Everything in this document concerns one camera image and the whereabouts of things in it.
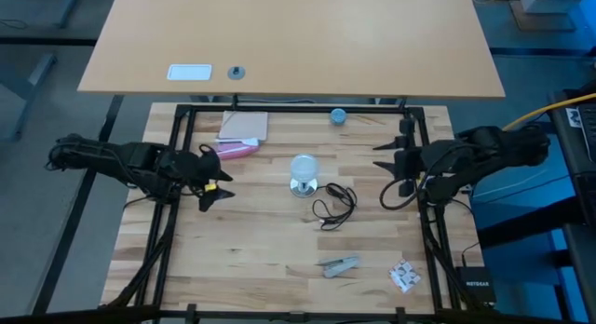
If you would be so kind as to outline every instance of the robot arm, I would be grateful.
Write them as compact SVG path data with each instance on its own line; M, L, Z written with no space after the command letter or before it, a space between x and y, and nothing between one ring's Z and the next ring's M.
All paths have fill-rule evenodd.
M396 181L413 181L425 172L418 195L428 203L446 205L461 187L501 169L541 164L549 155L549 145L549 138L537 125L516 131L479 127L457 134L454 140L397 151L395 164L375 164L391 171Z
M217 181L233 179L221 170L215 151L207 145L201 145L199 149L202 156L174 151L159 143L118 145L70 134L56 141L49 152L46 168L93 169L126 185L136 186L152 199L164 203L169 203L188 186L199 199L199 209L207 211L216 200L234 195L220 188Z

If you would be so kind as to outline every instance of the stapler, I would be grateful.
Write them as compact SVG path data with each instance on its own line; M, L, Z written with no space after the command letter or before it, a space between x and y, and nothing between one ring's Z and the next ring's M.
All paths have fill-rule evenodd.
M337 259L323 259L317 263L317 265L323 266L323 276L326 278L336 277L359 264L360 257L358 255Z

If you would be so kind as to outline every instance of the white card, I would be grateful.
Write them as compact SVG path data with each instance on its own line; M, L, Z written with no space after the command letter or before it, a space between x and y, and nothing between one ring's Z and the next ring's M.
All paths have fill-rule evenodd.
M209 81L210 64L172 64L168 70L170 81Z

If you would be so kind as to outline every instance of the black metal frame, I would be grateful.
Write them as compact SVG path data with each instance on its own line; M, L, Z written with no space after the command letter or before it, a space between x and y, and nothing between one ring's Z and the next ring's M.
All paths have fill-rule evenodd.
M106 122L102 127L100 140L107 141L112 127L114 126L115 116L122 102L122 96L115 96L110 106L110 111L106 116ZM279 105L238 105L233 101L231 105L178 105L175 111L174 123L170 134L169 146L175 148L180 133L183 118L188 116L186 132L183 138L183 149L189 150L192 139L196 113L203 112L221 112L235 109L237 111L267 111L267 112L290 112L290 113L328 113L334 106L279 106ZM412 116L418 123L423 145L429 144L424 109L421 107L398 107L386 108L380 106L366 107L344 107L348 113L358 114L396 114ZM487 310L486 308L475 306L473 298L470 299L468 292L462 288L461 280L454 273L453 262L449 252L449 240L447 238L445 223L443 220L444 209L441 207L430 207L424 202L418 200L418 209L421 216L421 230L423 241L425 243L425 255L428 266L428 279L432 293L432 302L435 313L431 315L406 314L403 307L395 308L393 314L355 314L355 313L305 313L305 312L225 312L225 311L197 311L196 304L189 304L185 311L167 311L160 310L159 306L163 297L163 290L166 282L168 269L169 252L178 216L178 207L180 197L174 201L170 207L167 226L159 240L157 240L159 223L163 214L163 205L156 204L154 209L154 219L150 227L150 234L147 239L147 249L145 252L143 266L131 280L128 286L116 300L108 305L100 306L97 309L84 311L71 311L55 314L47 314L47 306L51 301L51 296L56 287L61 269L66 261L68 249L70 248L75 236L78 221L85 207L95 173L84 177L81 187L78 190L75 204L67 221L67 227L61 236L58 249L54 254L48 274L46 275L42 287L42 292L36 298L34 312L31 316L6 317L0 318L0 324L41 324L41 323L131 323L143 320L153 319L158 323L161 318L185 318L189 324L197 324L202 318L243 318L243 319L268 319L268 320L286 320L292 323L307 322L310 320L350 320L350 321L389 321L395 324L405 324L408 321L432 321L440 323L562 323L559 320L542 319L535 317L523 317L503 315L498 312ZM428 218L428 209L435 210L436 225L440 242L435 239L430 228ZM161 263L157 272L156 290L151 305L143 305L146 293L146 283L152 266L159 256ZM442 307L439 279L435 260L439 261L447 275L449 286L450 301L452 309ZM127 306L134 293L137 293L135 306ZM459 308L459 297L467 303L467 310Z
M106 116L106 122L102 128L102 134L100 135L100 140L107 141L109 138L110 131L114 126L115 116L117 111L120 107L122 102L122 96L116 96L113 99L112 105L110 107L110 111ZM171 134L169 137L169 146L171 148L175 148L178 142L178 137L180 133L180 129L182 126L183 119L187 117L187 125L186 130L183 136L183 147L184 151L188 151L190 148L190 142L192 140L193 135L193 128L194 125L191 123L195 123L196 114L198 112L222 112L226 110L236 109L239 111L267 111L267 112L286 112L286 113L329 113L332 109L336 106L300 106L300 105L240 105L237 102L233 102L232 104L198 104L198 105L191 105L191 104L180 104L177 106L174 116L174 122L172 125ZM347 106L343 107L348 113L358 113L358 114L395 114L395 115L404 115L404 116L411 116L413 117L416 122L418 123L418 127L420 129L420 135L422 138L422 144L426 145L429 144L428 132L427 132L427 125L424 115L424 110L422 107L398 107L395 108L386 108L386 107L379 107L379 106ZM408 137L411 142L415 142L413 136ZM52 263L50 265L50 269L48 274L44 280L43 287L41 292L39 293L37 300L35 302L35 307L33 311L34 316L40 316L47 312L47 307L51 300L51 296L53 291L56 287L58 282L58 277L60 276L61 269L64 266L66 261L66 257L68 254L68 249L70 248L73 239L75 237L76 227L78 226L78 222L80 221L82 212L85 207L85 203L87 202L87 197L91 189L91 185L93 183L95 177L95 172L88 171L85 175L82 187L79 189L77 193L77 197L75 200L75 204L73 205L71 215L67 221L67 227L62 234L60 243L58 245L58 249L54 255ZM169 264L169 253L171 251L171 244L174 235L174 229L176 225L176 220L178 217L178 207L180 204L180 198L172 202L169 208L169 216L167 220L167 225L165 230L160 238L160 242L165 243L165 248L160 247L159 253L155 253L156 251L156 244L158 243L159 237L159 226L161 223L162 215L165 206L160 203L156 203L154 208L154 216L150 226L150 232L147 237L147 247L145 250L144 255L144 265L148 265L144 267L144 271L147 272L150 270L155 263L155 257L161 254L161 261L158 267L157 276L156 276L156 289L153 295L153 300L151 302L152 307L159 309L163 298L163 292L166 283L167 277L167 270ZM419 202L418 204L419 211L421 214L421 230L423 232L423 238L426 242L426 237L428 236L428 232L425 230L430 230L430 222L427 214L427 209L430 207L424 204L423 202ZM444 210L437 209L435 214L435 218L437 219L437 227L439 230L439 237L440 237L440 246L443 249L442 253L446 256L445 259L451 263L451 253L447 252L449 250L449 240L447 238L447 233L445 228L445 223L443 220L442 213ZM435 311L439 311L442 309L442 301L441 301L441 294L440 294L440 285L439 285L439 278L437 274L437 266L435 262L435 255L437 253L433 253L427 246L425 246L425 254L427 258L427 267L428 267L428 279L430 282L430 288L432 293L432 302L435 308ZM136 299L134 301L135 306L146 309L145 297L146 297L146 288L147 288L147 280L148 274L143 272L143 269L140 270L135 279L137 280L134 284L134 291L136 292ZM453 309L460 309L459 303L459 294L456 288L453 286L451 280L448 280L449 286L449 294L452 303ZM113 304L114 306L126 306L128 302L124 302L124 304ZM108 309L113 309L114 307L108 306L98 309L98 316L103 316L105 312L109 312ZM159 311L159 314L164 315L163 317L182 317L183 314L187 316L187 312L180 311L180 312L172 312L172 311ZM398 318L397 315L401 319L407 320L422 320L422 319L432 319L434 315L405 315L405 311L402 308L396 309L396 314L386 314L386 315L379 315L379 314L321 314L321 313L247 313L247 312L200 312L200 317L227 317L227 318L259 318L259 319L283 319L286 318L288 321L306 321L312 319L336 319L336 320L347 320L347 319L361 319L361 320L387 320L392 322L397 322Z
M190 104L181 104L176 107L176 112L174 116L174 123L172 127L172 132L169 138L169 145L173 148L177 143L178 136L180 134L180 127L182 125L183 118L185 116L188 117L186 131L184 133L184 141L183 141L183 151L188 151L190 148L190 141L192 140L193 136L193 128L196 121L196 114L198 112L223 112L229 110L236 110L236 111L267 111L270 113L275 112L285 112L285 113L329 113L331 110L336 108L336 106L288 106L288 105L240 105L236 101L233 101L231 104L210 104L210 105L190 105ZM357 113L357 114L395 114L395 115L411 115L416 119L418 123L418 127L420 128L420 135L422 138L423 144L429 144L426 120L424 117L424 110L421 107L407 107L407 108L383 108L378 106L368 106L368 107L342 107L348 113ZM414 142L414 138L408 137L411 142ZM164 235L173 235L174 228L176 224L176 219L178 216L178 207L180 203L180 198L175 200L169 209L169 217L167 221L166 228L163 232ZM421 216L424 216L421 219L421 226L423 230L423 237L427 235L424 232L426 227L430 227L429 218L427 215L428 206L419 202L419 211ZM159 232L159 224L161 221L161 214L163 211L163 205L156 204L154 210L154 219L152 220L150 233L147 240L147 248L145 250L145 262L147 263L147 258L149 258L154 250L155 241L158 237ZM445 227L444 219L442 213L436 213L437 221L442 221L442 223L438 223L438 229L440 234L440 244L441 247L444 249L449 249L449 241L447 239L446 230L441 230L442 227ZM163 251L162 259L160 262L160 266L157 271L156 276L156 289L153 295L153 306L160 306L161 300L163 298L163 291L165 288L166 277L167 277L167 270L168 270L168 262L169 262L169 252L171 251L171 239L166 239L166 248ZM441 296L440 296L440 285L439 285L439 278L437 275L437 266L435 264L435 256L433 253L426 249L426 257L427 257L427 266L428 266L428 278L430 281L430 288L432 294L432 301L435 307L435 310L442 309L441 303ZM449 258L449 262L451 262L451 253L448 254L447 258ZM142 285L140 286L139 293L137 294L137 298L135 300L135 305L143 305L143 301L145 298L145 291L146 291L146 284L147 280L145 280ZM452 302L452 307L454 309L460 309L459 303L459 295L455 290L451 281L448 281L449 292L450 292L450 299ZM223 317L226 317L225 314L229 315L230 317L239 317L239 314L243 314L241 317L245 317L246 313L239 313L239 312L220 312ZM300 313L299 317L302 318L319 318L321 314L308 314L308 313ZM260 313L257 318L260 319L277 319L277 318L284 318L284 317L291 317L288 313L269 313L265 316L264 313ZM355 314L327 314L327 319L336 319L336 320L345 320L345 319L354 319ZM356 317L363 317L363 320L388 320L388 321L397 321L396 315L376 315L376 314L356 314ZM406 316L408 320L415 320L415 319L430 319L430 315L410 315Z

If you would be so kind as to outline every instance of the small packet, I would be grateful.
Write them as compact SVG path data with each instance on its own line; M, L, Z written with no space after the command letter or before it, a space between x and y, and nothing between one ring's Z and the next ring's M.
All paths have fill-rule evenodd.
M389 277L403 293L410 290L422 279L412 265L403 259L389 270Z

